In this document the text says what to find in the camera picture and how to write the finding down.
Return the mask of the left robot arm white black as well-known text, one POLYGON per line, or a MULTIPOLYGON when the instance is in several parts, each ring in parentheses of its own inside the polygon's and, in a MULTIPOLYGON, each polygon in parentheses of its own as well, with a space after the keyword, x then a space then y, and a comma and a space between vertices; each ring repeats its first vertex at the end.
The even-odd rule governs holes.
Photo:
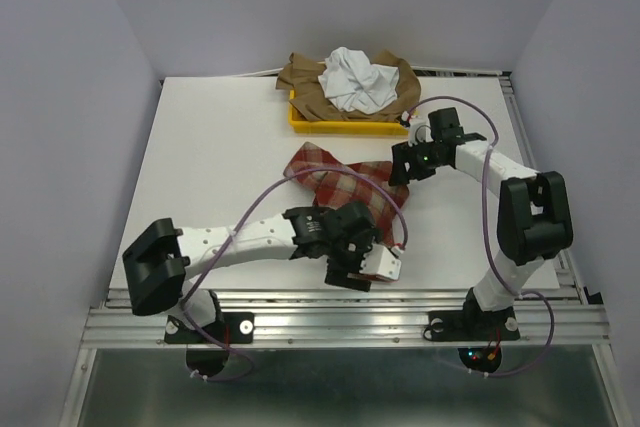
POLYGON ((367 206, 297 207, 240 227, 178 228, 152 222, 124 250, 131 310, 138 317, 166 314, 199 340, 224 330, 218 298, 196 283, 216 268, 262 260, 326 260, 330 286, 369 291, 371 276, 390 254, 367 206))

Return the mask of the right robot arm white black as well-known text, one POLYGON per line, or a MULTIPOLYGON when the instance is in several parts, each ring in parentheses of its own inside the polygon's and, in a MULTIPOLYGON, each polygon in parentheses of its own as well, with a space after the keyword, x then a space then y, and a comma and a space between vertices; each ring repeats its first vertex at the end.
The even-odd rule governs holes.
POLYGON ((465 132, 453 108, 436 110, 426 119, 405 112, 400 123, 408 139, 392 148, 390 185, 424 180, 449 166, 480 183, 483 214, 488 195, 498 200, 499 249, 486 253, 489 269, 460 310, 430 313, 432 339, 487 340, 495 334, 518 339, 515 300, 529 278, 573 242, 563 176, 526 167, 499 153, 495 140, 465 132))

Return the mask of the red plaid skirt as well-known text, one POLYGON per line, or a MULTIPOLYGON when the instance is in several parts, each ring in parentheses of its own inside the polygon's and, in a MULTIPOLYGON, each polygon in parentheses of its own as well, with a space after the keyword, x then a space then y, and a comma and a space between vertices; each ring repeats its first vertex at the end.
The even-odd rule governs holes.
MULTIPOLYGON (((390 161, 367 161, 343 164, 329 151, 305 142, 286 165, 283 175, 292 176, 303 170, 319 167, 334 167, 351 170, 379 186, 402 208, 409 198, 407 186, 390 186, 388 183, 392 169, 390 161)), ((383 236, 383 243, 396 244, 393 222, 396 210, 371 184, 359 178, 337 171, 318 171, 296 177, 296 181, 314 193, 313 204, 320 207, 339 208, 351 201, 364 202, 376 221, 383 236)))

